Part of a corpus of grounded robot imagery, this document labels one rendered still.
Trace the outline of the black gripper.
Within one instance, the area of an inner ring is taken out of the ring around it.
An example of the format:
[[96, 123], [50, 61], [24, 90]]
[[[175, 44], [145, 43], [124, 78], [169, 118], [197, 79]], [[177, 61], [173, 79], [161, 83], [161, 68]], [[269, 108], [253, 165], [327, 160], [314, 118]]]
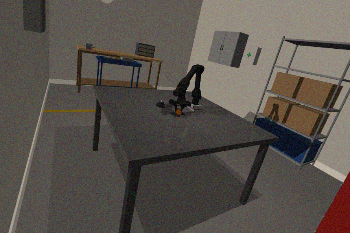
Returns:
[[[173, 99], [170, 99], [169, 100], [169, 103], [171, 104], [171, 105], [174, 105], [174, 107], [175, 107], [175, 112], [176, 112], [176, 110], [177, 110], [177, 104], [179, 104], [179, 99], [180, 98], [182, 98], [182, 99], [184, 99], [185, 98], [185, 96], [178, 96], [178, 99], [177, 99], [177, 101], [174, 101]], [[191, 106], [191, 103], [190, 102], [188, 102], [188, 105], [187, 106]], [[185, 106], [185, 107], [187, 107], [187, 106]], [[181, 111], [183, 110], [183, 106], [181, 107]]]

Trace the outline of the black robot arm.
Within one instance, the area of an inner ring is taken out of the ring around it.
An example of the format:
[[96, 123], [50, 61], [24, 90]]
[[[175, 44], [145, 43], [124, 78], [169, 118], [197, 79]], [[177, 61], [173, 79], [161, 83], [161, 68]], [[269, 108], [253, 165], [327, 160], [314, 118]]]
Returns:
[[[200, 82], [201, 82], [201, 74], [204, 72], [204, 66], [202, 65], [193, 65], [191, 70], [188, 72], [185, 78], [182, 78], [182, 80], [179, 82], [177, 85], [177, 88], [173, 91], [173, 95], [176, 96], [185, 96], [186, 90], [190, 84], [190, 80], [193, 77], [193, 75], [196, 73], [196, 78], [195, 78], [195, 88], [192, 91], [192, 104], [194, 105], [199, 105], [199, 99], [201, 99], [201, 91], [200, 91]], [[180, 106], [185, 107], [188, 105], [188, 101], [186, 101], [186, 98], [179, 99], [179, 104]]]

